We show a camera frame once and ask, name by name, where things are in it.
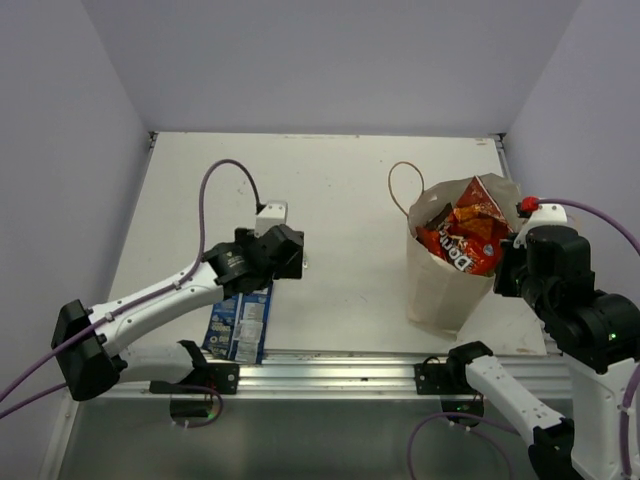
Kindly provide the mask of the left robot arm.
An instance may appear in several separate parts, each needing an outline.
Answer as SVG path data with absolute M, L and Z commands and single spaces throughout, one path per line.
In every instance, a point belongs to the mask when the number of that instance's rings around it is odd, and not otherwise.
M 304 234 L 281 224 L 263 234 L 239 228 L 231 242 L 202 253 L 181 271 L 120 300 L 61 307 L 51 347 L 71 397 L 94 399 L 119 383 L 160 381 L 185 392 L 201 390 L 206 361 L 191 341 L 157 353 L 133 344 L 157 328 L 199 308 L 302 276 Z

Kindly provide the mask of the aluminium table frame rail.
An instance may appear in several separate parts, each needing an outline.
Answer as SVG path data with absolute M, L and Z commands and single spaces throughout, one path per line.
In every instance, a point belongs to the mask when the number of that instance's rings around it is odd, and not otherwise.
M 438 400 L 413 366 L 447 340 L 405 317 L 405 224 L 397 203 L 444 180 L 505 174 L 491 138 L 169 133 L 155 136 L 112 283 L 118 298 L 187 265 L 198 187 L 207 239 L 252 223 L 253 175 L 306 233 L 305 274 L 274 292 L 264 362 L 240 370 L 221 419 L 182 430 L 143 383 L 65 401 L 44 476 L 60 479 L 404 479 L 412 428 Z

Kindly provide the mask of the red Doritos chip bag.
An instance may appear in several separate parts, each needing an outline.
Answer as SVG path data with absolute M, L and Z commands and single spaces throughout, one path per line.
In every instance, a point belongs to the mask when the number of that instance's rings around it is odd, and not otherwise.
M 453 211 L 443 228 L 418 225 L 418 242 L 460 272 L 492 276 L 503 255 L 501 241 L 512 232 L 501 208 L 477 176 L 455 204 L 448 203 Z

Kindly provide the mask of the white paper bag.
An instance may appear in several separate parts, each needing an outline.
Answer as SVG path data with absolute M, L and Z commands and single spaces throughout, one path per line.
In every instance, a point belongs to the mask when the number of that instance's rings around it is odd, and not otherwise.
M 388 191 L 406 223 L 407 318 L 434 334 L 455 334 L 492 288 L 496 269 L 490 277 L 458 271 L 418 242 L 416 227 L 435 217 L 446 203 L 455 204 L 475 176 L 427 187 L 424 175 L 419 174 L 421 191 L 408 207 L 399 202 L 392 176 L 392 173 L 387 175 Z M 517 232 L 522 224 L 515 208 L 520 198 L 519 187 L 496 174 L 477 177 L 501 208 L 512 229 L 510 234 Z

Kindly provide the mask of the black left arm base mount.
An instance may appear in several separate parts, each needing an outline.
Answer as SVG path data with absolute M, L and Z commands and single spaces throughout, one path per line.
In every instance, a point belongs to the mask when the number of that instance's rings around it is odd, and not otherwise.
M 165 381 L 152 381 L 149 392 L 152 394 L 190 394 L 206 393 L 211 390 L 221 395 L 235 395 L 240 379 L 240 365 L 233 362 L 207 363 L 196 367 L 185 379 L 177 384 Z

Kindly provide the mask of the blue cookie packet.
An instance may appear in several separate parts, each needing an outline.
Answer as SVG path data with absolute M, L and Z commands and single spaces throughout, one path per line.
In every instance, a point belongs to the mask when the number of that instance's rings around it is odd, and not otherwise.
M 269 286 L 215 304 L 202 348 L 214 359 L 261 364 L 272 294 L 273 287 Z

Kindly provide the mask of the brown Kettle chips bag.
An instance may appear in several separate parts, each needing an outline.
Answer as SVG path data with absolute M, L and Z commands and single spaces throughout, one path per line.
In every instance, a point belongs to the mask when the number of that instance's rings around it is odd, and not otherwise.
M 439 231 L 446 224 L 449 215 L 452 213 L 453 207 L 450 203 L 446 203 L 443 209 L 431 220 L 425 224 L 425 228 L 430 231 Z

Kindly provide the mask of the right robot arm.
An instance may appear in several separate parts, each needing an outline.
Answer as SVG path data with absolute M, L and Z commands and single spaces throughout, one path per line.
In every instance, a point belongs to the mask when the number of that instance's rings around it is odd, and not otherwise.
M 571 417 L 540 401 L 476 341 L 452 349 L 451 389 L 482 394 L 524 440 L 540 479 L 632 479 L 629 420 L 639 383 L 639 309 L 595 287 L 591 247 L 567 226 L 502 241 L 494 291 L 520 298 L 542 321 L 568 368 Z

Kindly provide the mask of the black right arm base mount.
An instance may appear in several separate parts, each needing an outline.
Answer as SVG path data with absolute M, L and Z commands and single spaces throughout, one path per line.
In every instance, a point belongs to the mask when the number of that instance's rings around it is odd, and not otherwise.
M 477 391 L 456 380 L 445 361 L 438 357 L 427 357 L 413 365 L 414 384 L 417 395 L 475 395 Z

